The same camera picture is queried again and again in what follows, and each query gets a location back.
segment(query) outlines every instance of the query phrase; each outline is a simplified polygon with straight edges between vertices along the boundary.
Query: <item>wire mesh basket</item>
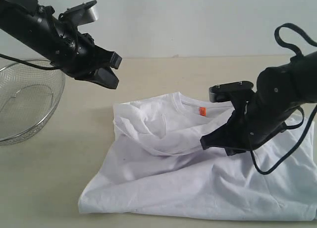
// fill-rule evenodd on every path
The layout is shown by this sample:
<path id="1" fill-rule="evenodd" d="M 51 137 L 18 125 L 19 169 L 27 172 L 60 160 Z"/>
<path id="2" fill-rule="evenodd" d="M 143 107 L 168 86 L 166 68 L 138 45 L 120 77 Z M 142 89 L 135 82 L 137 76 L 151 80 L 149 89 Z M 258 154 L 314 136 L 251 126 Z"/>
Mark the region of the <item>wire mesh basket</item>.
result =
<path id="1" fill-rule="evenodd" d="M 43 59 L 28 60 L 50 67 Z M 20 63 L 0 69 L 0 146 L 29 139 L 55 112 L 65 86 L 60 70 L 46 71 Z"/>

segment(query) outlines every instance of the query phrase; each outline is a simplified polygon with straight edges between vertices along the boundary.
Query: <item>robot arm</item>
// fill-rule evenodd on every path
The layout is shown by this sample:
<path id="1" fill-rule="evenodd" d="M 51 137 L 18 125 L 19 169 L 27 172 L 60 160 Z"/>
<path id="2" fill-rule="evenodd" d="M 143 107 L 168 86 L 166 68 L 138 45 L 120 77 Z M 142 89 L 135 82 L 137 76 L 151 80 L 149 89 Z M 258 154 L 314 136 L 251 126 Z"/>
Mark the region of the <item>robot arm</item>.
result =
<path id="1" fill-rule="evenodd" d="M 0 29 L 49 59 L 54 66 L 42 69 L 60 69 L 76 80 L 115 89 L 119 80 L 111 68 L 118 69 L 122 58 L 96 46 L 88 33 L 77 30 L 79 25 L 97 20 L 96 3 L 73 7 L 56 19 L 54 9 L 39 5 L 38 0 L 0 0 Z M 5 55 L 0 57 L 27 64 Z"/>
<path id="2" fill-rule="evenodd" d="M 304 121 L 298 125 L 287 126 L 285 120 L 296 110 L 304 116 L 300 107 L 302 104 L 317 103 L 317 52 L 303 56 L 297 46 L 281 40 L 279 30 L 282 27 L 296 31 L 309 44 L 317 47 L 317 43 L 301 28 L 286 23 L 277 28 L 275 38 L 280 46 L 293 50 L 296 56 L 291 58 L 289 64 L 264 70 L 257 79 L 257 92 L 252 91 L 253 84 L 247 81 L 210 88 L 212 102 L 231 101 L 235 111 L 225 125 L 201 138 L 204 150 L 221 147 L 229 156 L 250 151 L 255 163 L 253 150 L 277 134 L 301 126 Z M 310 117 L 310 123 L 316 111 L 317 107 Z M 262 174 L 271 173 L 299 147 L 301 141 L 269 171 L 261 171 L 255 163 L 257 170 Z"/>

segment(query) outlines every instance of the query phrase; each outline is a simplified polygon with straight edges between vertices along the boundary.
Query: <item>white t-shirt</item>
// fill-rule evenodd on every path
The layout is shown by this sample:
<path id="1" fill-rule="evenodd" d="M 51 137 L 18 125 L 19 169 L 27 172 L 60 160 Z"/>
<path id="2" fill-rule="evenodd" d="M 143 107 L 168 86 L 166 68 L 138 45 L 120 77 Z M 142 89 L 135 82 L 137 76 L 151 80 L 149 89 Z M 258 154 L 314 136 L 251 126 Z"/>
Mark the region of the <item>white t-shirt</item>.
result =
<path id="1" fill-rule="evenodd" d="M 206 108 L 206 116 L 199 108 Z M 200 138 L 231 116 L 231 103 L 200 102 L 180 93 L 114 105 L 115 142 L 89 182 L 80 213 L 141 213 L 213 220 L 311 221 L 317 211 L 313 127 L 273 173 L 259 174 L 250 153 L 202 150 Z M 301 121 L 293 115 L 288 124 Z M 267 170 L 304 126 L 256 150 Z"/>

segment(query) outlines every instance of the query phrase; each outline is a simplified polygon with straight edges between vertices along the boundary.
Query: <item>basket rim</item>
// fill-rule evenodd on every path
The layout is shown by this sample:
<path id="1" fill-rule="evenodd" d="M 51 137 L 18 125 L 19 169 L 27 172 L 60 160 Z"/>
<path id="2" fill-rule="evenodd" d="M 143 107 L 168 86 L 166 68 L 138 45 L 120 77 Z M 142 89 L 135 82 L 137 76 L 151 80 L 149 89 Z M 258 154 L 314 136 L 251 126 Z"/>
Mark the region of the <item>basket rim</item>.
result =
<path id="1" fill-rule="evenodd" d="M 25 60 L 27 62 L 30 62 L 30 61 L 46 61 L 46 62 L 50 62 L 49 60 L 45 59 L 45 58 L 32 58 L 32 59 L 27 59 Z M 7 66 L 4 66 L 3 68 L 0 69 L 0 72 L 2 72 L 3 70 L 6 70 L 7 68 L 9 67 L 12 67 L 12 66 L 15 66 L 17 64 L 21 64 L 21 63 L 18 63 L 18 62 L 14 62 L 14 63 L 11 63 L 11 64 L 8 64 Z M 51 106 L 51 108 L 49 109 L 48 113 L 40 120 L 38 121 L 36 124 L 34 124 L 33 126 L 31 126 L 30 128 L 20 132 L 19 134 L 16 134 L 16 135 L 13 135 L 13 136 L 9 136 L 9 137 L 6 137 L 6 138 L 0 138 L 0 142 L 5 142 L 7 140 L 12 140 L 12 139 L 15 139 L 19 136 L 22 136 L 23 134 L 29 132 L 30 130 L 33 130 L 35 127 L 37 127 L 38 125 L 40 125 L 50 114 L 53 110 L 56 110 L 57 108 L 57 105 L 59 104 L 59 101 L 60 101 L 60 98 L 64 92 L 64 89 L 65 89 L 65 74 L 62 73 L 62 87 L 61 87 L 61 90 L 54 102 L 54 104 Z"/>

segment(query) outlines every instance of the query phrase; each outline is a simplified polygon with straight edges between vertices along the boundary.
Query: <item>screw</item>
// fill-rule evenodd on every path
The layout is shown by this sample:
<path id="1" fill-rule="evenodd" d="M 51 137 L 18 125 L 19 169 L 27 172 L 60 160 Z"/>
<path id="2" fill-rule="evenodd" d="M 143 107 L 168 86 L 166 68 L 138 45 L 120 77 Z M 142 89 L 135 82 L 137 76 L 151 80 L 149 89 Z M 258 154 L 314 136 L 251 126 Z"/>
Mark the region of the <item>screw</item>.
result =
<path id="1" fill-rule="evenodd" d="M 43 6 L 40 6 L 39 7 L 39 13 L 43 13 L 44 12 L 44 7 Z"/>

